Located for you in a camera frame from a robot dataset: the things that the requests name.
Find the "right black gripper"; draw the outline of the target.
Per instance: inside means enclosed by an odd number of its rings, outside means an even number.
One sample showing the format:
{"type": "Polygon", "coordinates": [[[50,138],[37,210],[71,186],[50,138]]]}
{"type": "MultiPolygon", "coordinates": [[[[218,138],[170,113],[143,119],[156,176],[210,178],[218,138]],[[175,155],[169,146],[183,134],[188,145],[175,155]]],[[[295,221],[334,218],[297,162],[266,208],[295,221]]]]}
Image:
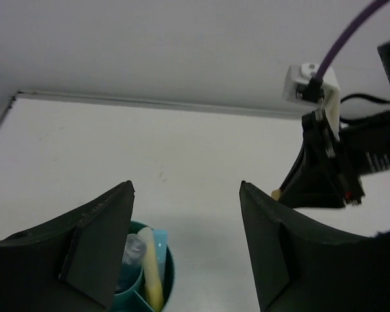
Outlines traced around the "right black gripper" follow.
{"type": "Polygon", "coordinates": [[[342,209],[365,196],[345,145],[330,129],[323,110],[302,116],[303,144],[279,187],[279,202],[291,209],[342,209]]]}

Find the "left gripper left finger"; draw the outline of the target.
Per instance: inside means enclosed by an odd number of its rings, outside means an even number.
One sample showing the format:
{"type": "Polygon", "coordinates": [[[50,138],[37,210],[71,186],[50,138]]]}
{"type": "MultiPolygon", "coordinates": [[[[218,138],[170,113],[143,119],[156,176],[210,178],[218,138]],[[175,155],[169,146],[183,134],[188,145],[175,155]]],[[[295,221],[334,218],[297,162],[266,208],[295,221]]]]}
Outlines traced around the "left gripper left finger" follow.
{"type": "Polygon", "coordinates": [[[132,182],[125,181],[0,240],[0,311],[109,310],[134,198],[132,182]]]}

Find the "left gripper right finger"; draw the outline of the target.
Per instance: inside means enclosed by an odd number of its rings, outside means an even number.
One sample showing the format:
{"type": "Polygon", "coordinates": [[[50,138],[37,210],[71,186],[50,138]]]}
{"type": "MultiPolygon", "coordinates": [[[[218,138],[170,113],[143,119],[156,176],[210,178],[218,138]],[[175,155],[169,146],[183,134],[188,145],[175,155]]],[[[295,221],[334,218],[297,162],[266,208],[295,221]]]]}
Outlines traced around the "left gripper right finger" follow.
{"type": "Polygon", "coordinates": [[[390,311],[390,231],[332,228],[248,182],[239,197],[261,311],[390,311]]]}

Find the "yellow highlighter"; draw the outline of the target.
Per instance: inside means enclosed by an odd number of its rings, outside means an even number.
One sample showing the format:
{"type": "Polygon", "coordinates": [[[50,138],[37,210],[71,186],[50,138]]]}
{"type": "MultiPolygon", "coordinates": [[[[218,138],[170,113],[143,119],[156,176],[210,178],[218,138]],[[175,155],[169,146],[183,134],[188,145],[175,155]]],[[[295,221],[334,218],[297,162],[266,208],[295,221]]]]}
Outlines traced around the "yellow highlighter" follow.
{"type": "Polygon", "coordinates": [[[163,286],[159,275],[157,254],[153,230],[144,227],[138,232],[138,236],[146,243],[146,254],[142,260],[142,268],[145,278],[145,292],[148,304],[156,312],[164,307],[163,286]]]}

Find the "blue highlighter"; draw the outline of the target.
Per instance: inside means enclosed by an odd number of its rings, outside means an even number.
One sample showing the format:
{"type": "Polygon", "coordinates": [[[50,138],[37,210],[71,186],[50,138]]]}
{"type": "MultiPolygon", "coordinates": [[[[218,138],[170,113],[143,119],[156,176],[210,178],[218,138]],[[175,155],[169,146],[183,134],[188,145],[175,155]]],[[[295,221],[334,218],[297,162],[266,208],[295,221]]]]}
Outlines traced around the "blue highlighter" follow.
{"type": "Polygon", "coordinates": [[[168,232],[165,229],[154,229],[153,236],[155,240],[159,275],[161,283],[164,284],[166,254],[168,249],[168,232]]]}

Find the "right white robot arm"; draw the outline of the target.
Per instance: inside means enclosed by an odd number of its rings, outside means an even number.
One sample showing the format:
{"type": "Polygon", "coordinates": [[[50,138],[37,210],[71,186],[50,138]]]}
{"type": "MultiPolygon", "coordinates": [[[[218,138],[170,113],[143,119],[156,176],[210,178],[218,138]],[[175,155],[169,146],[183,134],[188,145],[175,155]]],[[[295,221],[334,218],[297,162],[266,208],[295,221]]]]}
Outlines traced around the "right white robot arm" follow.
{"type": "MultiPolygon", "coordinates": [[[[390,84],[390,41],[378,54],[390,84]]],[[[347,119],[340,107],[302,116],[302,146],[274,200],[290,208],[359,205],[361,177],[390,170],[390,110],[347,119]]]]}

